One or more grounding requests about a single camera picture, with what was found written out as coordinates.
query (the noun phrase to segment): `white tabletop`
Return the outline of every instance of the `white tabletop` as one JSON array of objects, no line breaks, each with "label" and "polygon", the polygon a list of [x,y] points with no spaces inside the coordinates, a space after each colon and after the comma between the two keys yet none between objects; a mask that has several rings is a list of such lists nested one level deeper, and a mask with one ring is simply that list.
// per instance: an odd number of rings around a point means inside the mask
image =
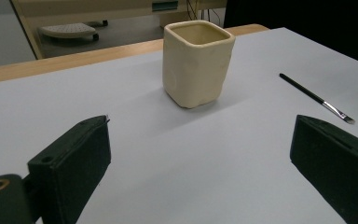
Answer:
[{"label": "white tabletop", "polygon": [[298,114],[358,137],[357,61],[284,28],[239,36],[222,94],[194,109],[165,93],[161,70],[158,51],[0,82],[0,175],[25,177],[40,150],[108,114],[112,164],[78,223],[344,223],[289,151]]}]

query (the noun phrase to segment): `desk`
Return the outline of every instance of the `desk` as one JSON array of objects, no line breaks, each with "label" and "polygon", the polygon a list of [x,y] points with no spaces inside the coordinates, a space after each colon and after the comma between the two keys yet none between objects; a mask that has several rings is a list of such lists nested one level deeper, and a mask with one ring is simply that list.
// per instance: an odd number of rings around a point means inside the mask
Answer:
[{"label": "desk", "polygon": [[358,136],[357,61],[284,28],[241,35],[221,96],[189,110],[162,89],[161,59],[157,50],[1,81],[0,175],[25,176],[73,125],[108,114],[113,161],[78,223],[344,224],[289,150],[297,114]]},{"label": "desk", "polygon": [[[85,21],[139,17],[187,11],[186,0],[176,10],[153,12],[152,0],[11,0],[37,59],[43,59],[38,27]],[[227,0],[203,0],[198,8],[226,7]]]}]

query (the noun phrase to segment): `wooden table edge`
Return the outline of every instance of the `wooden table edge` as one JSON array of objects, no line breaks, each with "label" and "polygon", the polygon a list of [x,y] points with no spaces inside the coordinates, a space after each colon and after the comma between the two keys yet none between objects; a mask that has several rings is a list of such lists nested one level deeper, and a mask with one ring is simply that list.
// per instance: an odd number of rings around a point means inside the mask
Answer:
[{"label": "wooden table edge", "polygon": [[[259,24],[249,24],[227,28],[234,35],[247,35],[251,33],[266,31],[269,28]],[[21,77],[30,77],[59,71],[78,66],[111,61],[126,58],[138,54],[162,50],[162,39],[142,43],[113,47],[108,49],[97,49],[93,51],[70,54],[60,57],[42,59],[25,63],[13,63],[0,66],[0,81],[11,80]]]}]

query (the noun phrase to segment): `floor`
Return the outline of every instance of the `floor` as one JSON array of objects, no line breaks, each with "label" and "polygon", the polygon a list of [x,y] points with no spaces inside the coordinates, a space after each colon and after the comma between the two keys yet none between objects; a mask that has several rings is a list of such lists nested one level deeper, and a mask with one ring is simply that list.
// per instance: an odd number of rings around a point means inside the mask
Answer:
[{"label": "floor", "polygon": [[[210,10],[210,21],[223,27],[225,18],[225,8]],[[102,21],[87,22],[94,27],[99,35],[99,40],[93,41],[92,36],[76,39],[51,39],[42,35],[42,49],[47,58],[57,57],[67,54],[74,54],[95,49],[105,49],[133,43],[145,42],[163,37],[164,30],[159,25],[157,15],[119,19],[108,21],[107,26],[103,26]]]}]

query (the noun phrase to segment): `ceramic cup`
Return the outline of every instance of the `ceramic cup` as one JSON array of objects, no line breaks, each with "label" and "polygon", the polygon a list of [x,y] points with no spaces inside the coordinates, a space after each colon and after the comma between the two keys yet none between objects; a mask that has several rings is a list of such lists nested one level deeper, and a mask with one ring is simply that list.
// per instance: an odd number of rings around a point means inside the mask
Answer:
[{"label": "ceramic cup", "polygon": [[217,99],[234,43],[234,35],[208,21],[166,25],[162,65],[165,91],[186,108]]}]

